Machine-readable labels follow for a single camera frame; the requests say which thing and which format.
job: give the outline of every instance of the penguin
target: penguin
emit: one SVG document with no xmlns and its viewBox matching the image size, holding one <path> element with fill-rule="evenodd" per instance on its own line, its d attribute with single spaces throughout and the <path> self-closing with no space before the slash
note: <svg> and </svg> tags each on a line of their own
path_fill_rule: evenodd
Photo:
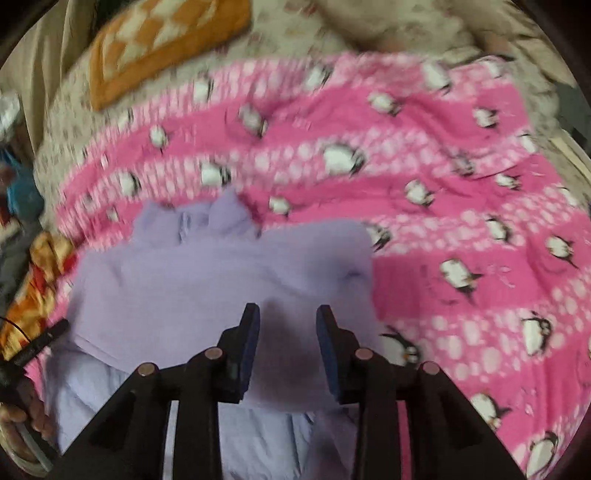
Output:
<svg viewBox="0 0 591 480">
<path fill-rule="evenodd" d="M 544 438 L 530 445 L 530 458 L 527 461 L 525 476 L 530 478 L 538 473 L 545 472 L 558 450 L 560 438 L 554 432 L 546 432 Z"/>
<path fill-rule="evenodd" d="M 544 353 L 548 347 L 548 341 L 552 335 L 552 324 L 536 312 L 531 314 L 530 318 L 521 319 L 521 330 L 527 354 L 535 356 Z"/>
<path fill-rule="evenodd" d="M 474 175 L 476 166 L 474 162 L 465 155 L 460 155 L 453 159 L 454 170 L 460 177 L 469 177 Z"/>
<path fill-rule="evenodd" d="M 559 258 L 571 264 L 574 268 L 579 269 L 573 263 L 573 249 L 574 242 L 566 241 L 564 238 L 557 235 L 549 236 L 546 239 L 546 248 L 553 257 Z"/>
<path fill-rule="evenodd" d="M 494 240 L 509 243 L 511 238 L 511 229 L 498 217 L 488 215 L 485 219 L 488 231 Z"/>
<path fill-rule="evenodd" d="M 244 125 L 244 128 L 258 138 L 262 138 L 269 127 L 269 122 L 252 105 L 242 105 L 240 110 L 238 110 L 238 118 L 242 122 L 242 125 Z"/>
<path fill-rule="evenodd" d="M 306 72 L 304 77 L 304 89 L 312 92 L 326 85 L 335 68 L 332 65 L 316 63 Z"/>
<path fill-rule="evenodd" d="M 387 93 L 372 92 L 368 96 L 368 102 L 379 113 L 396 116 L 402 110 L 402 105 Z"/>
<path fill-rule="evenodd" d="M 474 395 L 470 403 L 494 432 L 501 428 L 502 418 L 512 412 L 509 407 L 500 407 L 494 398 L 485 393 Z"/>
<path fill-rule="evenodd" d="M 443 278 L 458 292 L 464 294 L 473 303 L 472 293 L 476 290 L 476 281 L 484 275 L 472 273 L 464 263 L 457 258 L 450 258 L 439 265 Z"/>
<path fill-rule="evenodd" d="M 207 187 L 225 187 L 232 181 L 232 173 L 213 161 L 201 164 L 201 185 Z"/>
<path fill-rule="evenodd" d="M 482 59 L 478 63 L 483 64 L 494 79 L 501 78 L 506 73 L 505 65 L 498 60 Z"/>
<path fill-rule="evenodd" d="M 579 201 L 573 196 L 572 193 L 570 193 L 570 190 L 568 188 L 559 186 L 558 191 L 564 196 L 564 198 L 571 207 L 579 207 Z"/>
<path fill-rule="evenodd" d="M 114 207 L 107 210 L 107 218 L 111 222 L 119 222 L 119 214 L 117 213 L 117 210 Z"/>
<path fill-rule="evenodd" d="M 119 133 L 123 133 L 125 130 L 127 130 L 133 122 L 134 110 L 132 108 L 128 108 L 117 120 L 117 128 L 119 128 Z"/>
<path fill-rule="evenodd" d="M 291 204 L 283 197 L 270 197 L 269 210 L 277 215 L 289 216 Z"/>
<path fill-rule="evenodd" d="M 121 193 L 129 198 L 135 197 L 142 189 L 138 177 L 130 171 L 119 174 L 119 188 Z"/>
<path fill-rule="evenodd" d="M 420 180 L 411 180 L 404 187 L 407 200 L 422 207 L 429 207 L 435 200 L 435 194 L 427 189 Z"/>
<path fill-rule="evenodd" d="M 193 84 L 193 103 L 207 103 L 212 97 L 213 86 L 208 75 L 200 76 Z"/>
<path fill-rule="evenodd" d="M 164 128 L 159 125 L 154 125 L 150 128 L 150 141 L 153 146 L 162 152 L 164 147 L 168 144 L 168 136 L 166 135 Z"/>
<path fill-rule="evenodd" d="M 328 175 L 351 176 L 360 172 L 367 163 L 367 158 L 361 150 L 356 150 L 345 144 L 333 144 L 324 149 L 324 166 Z"/>
<path fill-rule="evenodd" d="M 525 148 L 526 152 L 530 155 L 538 151 L 538 146 L 535 144 L 534 139 L 529 132 L 518 135 L 517 138 L 519 138 L 519 143 L 521 143 L 521 146 Z"/>
<path fill-rule="evenodd" d="M 388 328 L 392 333 L 383 333 L 382 348 L 384 358 L 393 365 L 417 368 L 421 363 L 421 352 L 411 341 L 404 338 L 397 330 Z"/>
<path fill-rule="evenodd" d="M 371 238 L 374 252 L 380 251 L 392 239 L 392 232 L 389 229 L 375 223 L 366 223 L 365 229 Z"/>
<path fill-rule="evenodd" d="M 429 90 L 443 92 L 444 95 L 452 89 L 452 80 L 447 69 L 435 60 L 424 61 L 421 65 L 425 85 Z"/>
<path fill-rule="evenodd" d="M 488 108 L 475 108 L 472 111 L 476 124 L 482 128 L 495 128 L 499 124 L 499 111 Z"/>
<path fill-rule="evenodd" d="M 495 182 L 499 187 L 505 187 L 510 190 L 519 190 L 521 188 L 519 177 L 520 175 L 512 177 L 510 175 L 505 175 L 504 173 L 497 173 L 495 175 Z"/>
</svg>

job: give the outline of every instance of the lavender cloth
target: lavender cloth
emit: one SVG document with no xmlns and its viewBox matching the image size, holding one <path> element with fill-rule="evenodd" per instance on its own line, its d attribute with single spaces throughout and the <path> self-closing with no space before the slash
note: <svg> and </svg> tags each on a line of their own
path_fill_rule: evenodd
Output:
<svg viewBox="0 0 591 480">
<path fill-rule="evenodd" d="M 148 205 L 129 244 L 87 255 L 68 318 L 83 352 L 130 373 L 143 362 L 182 364 L 261 308 L 250 389 L 242 403 L 275 411 L 334 408 L 316 339 L 315 313 L 377 348 L 372 245 L 357 222 L 336 220 L 258 236 L 229 190 L 177 210 Z"/>
</svg>

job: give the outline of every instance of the screw head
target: screw head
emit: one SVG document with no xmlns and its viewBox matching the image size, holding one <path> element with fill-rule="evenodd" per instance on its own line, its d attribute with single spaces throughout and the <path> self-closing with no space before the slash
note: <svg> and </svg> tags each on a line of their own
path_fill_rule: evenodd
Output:
<svg viewBox="0 0 591 480">
<path fill-rule="evenodd" d="M 205 357 L 209 360 L 217 360 L 223 355 L 223 350 L 217 346 L 205 350 Z"/>
<path fill-rule="evenodd" d="M 146 362 L 138 367 L 138 373 L 142 377 L 152 375 L 156 371 L 156 365 Z"/>
<path fill-rule="evenodd" d="M 441 371 L 441 368 L 435 362 L 425 362 L 423 363 L 423 370 L 425 370 L 426 374 L 437 375 Z"/>
<path fill-rule="evenodd" d="M 358 360 L 367 361 L 374 356 L 374 353 L 369 348 L 358 348 L 355 351 L 355 356 Z"/>
</svg>

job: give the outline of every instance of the light blue cloth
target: light blue cloth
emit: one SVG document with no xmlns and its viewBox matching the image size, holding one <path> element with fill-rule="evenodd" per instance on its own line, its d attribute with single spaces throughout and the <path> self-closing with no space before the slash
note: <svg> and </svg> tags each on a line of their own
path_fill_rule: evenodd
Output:
<svg viewBox="0 0 591 480">
<path fill-rule="evenodd" d="M 371 254 L 365 228 L 348 220 L 259 236 L 233 191 L 177 210 L 147 206 L 129 244 L 79 267 L 72 334 L 47 368 L 60 446 L 137 365 L 185 363 L 254 302 L 261 333 L 250 388 L 241 405 L 220 406 L 227 477 L 348 478 L 355 424 L 328 391 L 315 318 L 329 304 L 341 327 L 377 348 Z"/>
</svg>

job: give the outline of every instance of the colorful cloth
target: colorful cloth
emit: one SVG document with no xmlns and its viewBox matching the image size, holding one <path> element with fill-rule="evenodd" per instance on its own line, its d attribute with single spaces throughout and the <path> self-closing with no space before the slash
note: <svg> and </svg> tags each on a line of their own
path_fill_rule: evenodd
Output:
<svg viewBox="0 0 591 480">
<path fill-rule="evenodd" d="M 530 132 L 495 57 L 247 61 L 107 127 L 64 186 L 59 225 L 107 248 L 145 200 L 225 184 L 265 229 L 366 222 L 392 354 L 441 364 L 538 478 L 591 399 L 591 229 Z"/>
</svg>

